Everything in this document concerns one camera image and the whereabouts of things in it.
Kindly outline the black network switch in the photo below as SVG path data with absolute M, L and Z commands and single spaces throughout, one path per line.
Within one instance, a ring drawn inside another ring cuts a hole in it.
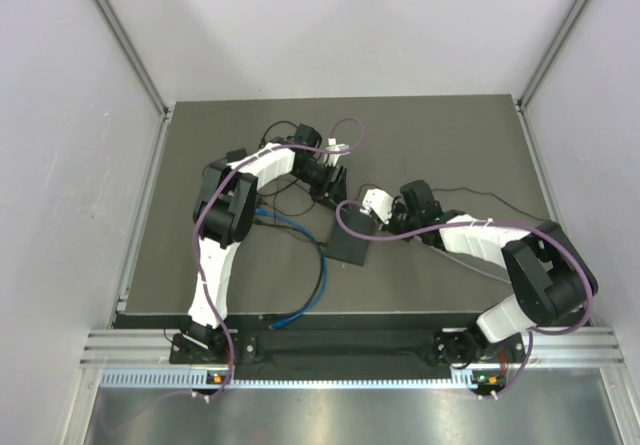
M 244 204 L 240 214 L 238 227 L 237 227 L 238 242 L 243 241 L 248 235 L 249 231 L 251 230 L 251 227 L 254 223 L 256 210 L 260 207 L 260 205 L 261 205 L 260 199 L 257 199 L 251 202 L 246 202 Z
M 373 217 L 361 213 L 360 209 L 353 205 L 345 206 L 342 209 L 341 218 L 349 229 L 363 235 L 373 235 L 377 226 Z M 325 255 L 332 260 L 363 266 L 368 248 L 369 242 L 367 240 L 352 236 L 338 222 L 335 222 L 325 247 Z

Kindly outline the black power adapter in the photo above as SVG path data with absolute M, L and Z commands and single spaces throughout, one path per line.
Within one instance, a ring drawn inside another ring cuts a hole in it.
M 226 162 L 230 164 L 237 161 L 243 161 L 247 156 L 248 153 L 244 148 L 231 150 L 226 153 Z

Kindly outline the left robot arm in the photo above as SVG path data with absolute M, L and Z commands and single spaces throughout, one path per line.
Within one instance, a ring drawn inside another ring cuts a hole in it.
M 227 294 L 235 255 L 253 226 L 259 191 L 291 175 L 325 194 L 334 174 L 343 170 L 339 158 L 351 149 L 334 136 L 323 139 L 316 129 L 299 125 L 288 137 L 264 139 L 252 154 L 233 152 L 206 167 L 193 212 L 196 285 L 188 322 L 181 327 L 203 360 L 221 362 L 233 353 L 225 323 Z

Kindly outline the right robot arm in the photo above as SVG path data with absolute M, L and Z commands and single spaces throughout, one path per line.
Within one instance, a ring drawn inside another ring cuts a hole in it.
M 375 210 L 381 229 L 390 234 L 410 240 L 410 234 L 421 229 L 419 238 L 427 246 L 506 271 L 513 293 L 468 328 L 466 345 L 474 358 L 490 360 L 505 340 L 530 329 L 553 327 L 578 309 L 583 315 L 569 329 L 589 320 L 598 283 L 558 223 L 499 227 L 461 211 L 443 211 L 423 180 L 404 185 L 398 196 L 386 194 Z

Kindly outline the right aluminium frame post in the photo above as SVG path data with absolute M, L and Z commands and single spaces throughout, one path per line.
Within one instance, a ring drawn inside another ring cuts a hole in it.
M 570 7 L 564 14 L 557 31 L 552 36 L 551 41 L 545 48 L 540 60 L 526 83 L 526 86 L 515 101 L 516 110 L 523 114 L 532 103 L 539 88 L 550 73 L 554 63 L 558 59 L 563 48 L 569 41 L 571 34 L 586 12 L 592 0 L 572 0 Z

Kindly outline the aluminium frame post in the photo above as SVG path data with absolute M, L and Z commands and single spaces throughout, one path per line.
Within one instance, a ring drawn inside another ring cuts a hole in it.
M 154 109 L 161 117 L 166 117 L 169 113 L 169 106 L 162 98 L 158 88 L 154 84 L 150 73 L 133 44 L 133 41 L 118 17 L 111 0 L 91 1 L 102 17 L 107 29 L 123 54 L 125 61 L 129 65 Z
M 586 12 L 592 0 L 572 0 L 570 7 L 564 14 L 557 31 L 552 36 L 551 41 L 545 48 L 540 60 L 526 83 L 526 86 L 515 101 L 516 110 L 523 114 L 532 103 L 539 88 L 550 73 L 554 63 L 558 59 L 563 48 L 569 41 L 571 34 Z

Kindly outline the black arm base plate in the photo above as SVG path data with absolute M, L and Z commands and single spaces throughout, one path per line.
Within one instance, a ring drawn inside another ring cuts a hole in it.
M 452 365 L 507 364 L 509 347 L 521 337 L 515 335 L 478 357 L 467 335 L 474 321 L 474 314 L 465 312 L 329 313 L 309 314 L 277 326 L 268 315 L 232 314 L 226 320 L 233 340 L 233 353 L 227 360 L 234 360 L 239 376 L 267 375 L 287 371 L 276 361 L 276 351 L 355 353 L 389 346 L 410 354 L 435 352 L 436 372 Z M 187 322 L 181 321 L 172 341 L 177 337 L 188 339 L 181 332 Z

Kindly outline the aluminium front frame rail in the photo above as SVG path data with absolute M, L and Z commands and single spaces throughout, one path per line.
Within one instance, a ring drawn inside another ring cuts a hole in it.
M 276 351 L 276 361 L 292 379 L 339 379 L 342 375 L 385 377 L 434 374 L 437 354 L 425 350 L 410 354 L 385 346 L 380 350 L 301 352 Z M 106 330 L 89 334 L 80 358 L 85 368 L 113 369 L 207 369 L 228 370 L 227 359 L 214 359 L 212 353 L 190 339 L 169 341 L 160 330 Z M 624 365 L 622 351 L 613 334 L 605 328 L 585 328 L 568 335 L 534 334 L 509 347 L 507 365 L 517 368 L 611 368 Z

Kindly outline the left aluminium frame post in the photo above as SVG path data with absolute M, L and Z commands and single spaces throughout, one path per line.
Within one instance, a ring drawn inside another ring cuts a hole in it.
M 118 17 L 111 0 L 91 1 L 102 17 L 107 29 L 123 54 L 125 61 L 129 65 L 154 109 L 161 117 L 166 117 L 169 113 L 169 106 L 162 98 L 158 88 L 154 84 L 150 73 L 133 44 L 133 41 Z

